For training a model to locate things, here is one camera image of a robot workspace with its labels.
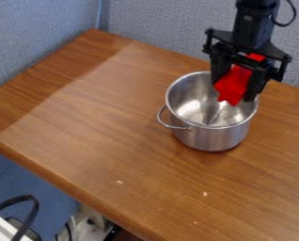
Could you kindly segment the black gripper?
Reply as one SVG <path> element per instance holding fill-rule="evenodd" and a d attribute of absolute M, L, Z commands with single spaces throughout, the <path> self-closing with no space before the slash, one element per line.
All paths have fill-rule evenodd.
<path fill-rule="evenodd" d="M 216 84 L 237 64 L 250 71 L 244 101 L 254 100 L 269 79 L 281 81 L 291 55 L 270 42 L 273 26 L 287 27 L 292 21 L 276 21 L 279 6 L 237 6 L 230 31 L 208 28 L 202 51 L 210 59 L 210 78 Z"/>

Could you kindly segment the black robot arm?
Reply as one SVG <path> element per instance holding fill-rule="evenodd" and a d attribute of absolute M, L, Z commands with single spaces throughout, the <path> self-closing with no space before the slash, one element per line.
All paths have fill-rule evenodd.
<path fill-rule="evenodd" d="M 292 17 L 285 23 L 276 21 L 280 0 L 236 0 L 232 30 L 205 30 L 202 51 L 218 102 L 252 102 L 269 80 L 283 81 L 292 57 L 273 45 L 270 36 L 274 25 L 287 27 L 296 18 L 295 5 L 287 2 Z"/>

